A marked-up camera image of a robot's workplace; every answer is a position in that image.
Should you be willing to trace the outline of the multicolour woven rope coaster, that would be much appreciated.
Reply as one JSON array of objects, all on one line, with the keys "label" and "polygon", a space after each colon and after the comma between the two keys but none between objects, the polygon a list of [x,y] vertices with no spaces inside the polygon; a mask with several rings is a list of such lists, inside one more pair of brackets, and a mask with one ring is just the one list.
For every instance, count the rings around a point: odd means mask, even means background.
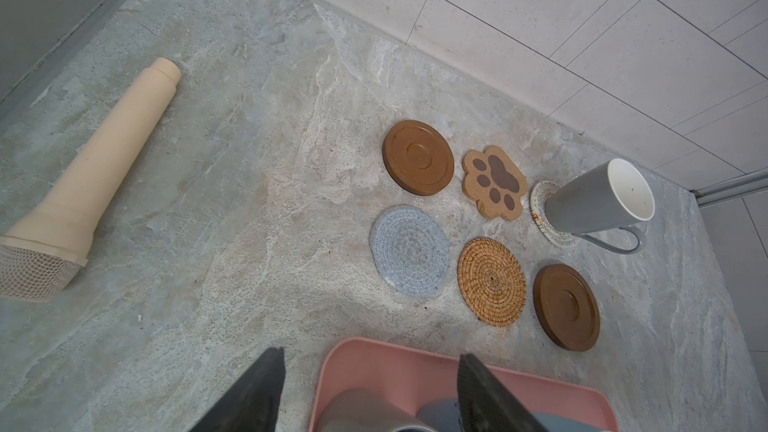
[{"label": "multicolour woven rope coaster", "polygon": [[546,201],[559,189],[552,181],[542,180],[536,183],[529,194],[529,206],[532,218],[539,231],[553,245],[560,248],[574,248],[580,238],[576,235],[556,230],[546,217]]}]

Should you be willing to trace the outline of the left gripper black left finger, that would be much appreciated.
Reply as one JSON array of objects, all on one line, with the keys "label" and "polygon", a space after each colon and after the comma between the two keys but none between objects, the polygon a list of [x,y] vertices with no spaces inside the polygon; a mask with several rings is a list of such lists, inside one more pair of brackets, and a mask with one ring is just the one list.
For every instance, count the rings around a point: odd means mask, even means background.
[{"label": "left gripper black left finger", "polygon": [[191,431],[274,431],[284,381],[284,349],[270,347]]}]

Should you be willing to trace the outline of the brown wooden coaster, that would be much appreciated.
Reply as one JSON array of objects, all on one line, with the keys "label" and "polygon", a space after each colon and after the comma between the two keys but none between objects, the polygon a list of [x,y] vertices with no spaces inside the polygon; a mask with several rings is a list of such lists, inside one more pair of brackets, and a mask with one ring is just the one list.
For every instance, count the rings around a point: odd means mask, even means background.
[{"label": "brown wooden coaster", "polygon": [[396,123],[382,145],[390,177],[404,190],[420,196],[442,191],[452,180],[455,161],[445,138],[417,120]]},{"label": "brown wooden coaster", "polygon": [[537,318],[559,347],[585,352],[600,333],[598,302],[584,277],[565,264],[543,267],[535,277],[533,300]]}]

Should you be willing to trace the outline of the blue mug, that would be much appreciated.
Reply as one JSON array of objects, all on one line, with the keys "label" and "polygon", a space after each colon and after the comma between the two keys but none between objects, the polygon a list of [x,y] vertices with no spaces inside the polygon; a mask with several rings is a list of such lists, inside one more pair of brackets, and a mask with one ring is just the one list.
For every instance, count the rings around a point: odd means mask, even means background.
[{"label": "blue mug", "polygon": [[[534,413],[533,416],[548,431],[583,431],[595,432],[599,428],[572,419],[546,414]],[[457,398],[441,399],[422,407],[416,417],[437,431],[463,431],[460,407]]]}]

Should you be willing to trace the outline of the grey handled white mug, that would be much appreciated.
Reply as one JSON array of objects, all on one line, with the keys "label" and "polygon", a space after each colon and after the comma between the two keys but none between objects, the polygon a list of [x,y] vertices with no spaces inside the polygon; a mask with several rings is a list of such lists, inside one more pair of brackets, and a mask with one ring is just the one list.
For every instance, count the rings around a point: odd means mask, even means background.
[{"label": "grey handled white mug", "polygon": [[[646,179],[634,165],[621,158],[614,158],[558,187],[544,200],[543,206],[544,217],[556,231],[622,255],[643,250],[646,236],[637,225],[650,221],[656,210]],[[611,229],[633,234],[637,245],[621,249],[590,235]]]}]

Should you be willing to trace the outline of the light blue woven coaster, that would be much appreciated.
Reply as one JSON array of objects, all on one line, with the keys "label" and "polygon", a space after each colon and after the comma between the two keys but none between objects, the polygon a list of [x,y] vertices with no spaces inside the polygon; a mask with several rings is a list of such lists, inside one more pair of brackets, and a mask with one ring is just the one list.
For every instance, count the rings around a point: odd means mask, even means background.
[{"label": "light blue woven coaster", "polygon": [[449,240],[423,210],[408,205],[384,210],[372,226],[369,245],[380,277],[397,292],[426,298],[444,285]]}]

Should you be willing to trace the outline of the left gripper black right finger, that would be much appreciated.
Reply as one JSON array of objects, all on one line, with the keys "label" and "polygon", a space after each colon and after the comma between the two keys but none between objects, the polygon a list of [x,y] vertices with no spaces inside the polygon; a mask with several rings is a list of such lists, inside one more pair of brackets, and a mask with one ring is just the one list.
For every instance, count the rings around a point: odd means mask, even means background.
[{"label": "left gripper black right finger", "polygon": [[547,431],[474,354],[460,356],[457,391],[464,431]]}]

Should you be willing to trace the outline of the cork paw print coaster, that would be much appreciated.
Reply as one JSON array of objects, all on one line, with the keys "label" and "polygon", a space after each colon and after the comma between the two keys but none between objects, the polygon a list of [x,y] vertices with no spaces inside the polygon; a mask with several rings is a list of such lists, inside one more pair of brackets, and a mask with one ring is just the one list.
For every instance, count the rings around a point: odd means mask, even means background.
[{"label": "cork paw print coaster", "polygon": [[484,218],[514,221],[520,217],[527,179],[500,147],[469,150],[462,159],[462,168],[463,192]]}]

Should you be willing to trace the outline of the tan rattan coaster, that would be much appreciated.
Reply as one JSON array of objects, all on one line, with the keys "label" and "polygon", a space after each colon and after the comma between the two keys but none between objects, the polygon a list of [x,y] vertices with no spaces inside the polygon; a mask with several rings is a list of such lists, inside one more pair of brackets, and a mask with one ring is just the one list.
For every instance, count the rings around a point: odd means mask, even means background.
[{"label": "tan rattan coaster", "polygon": [[478,237],[466,243],[457,266],[462,297],[482,322],[508,327],[521,316],[527,283],[516,256],[502,243]]}]

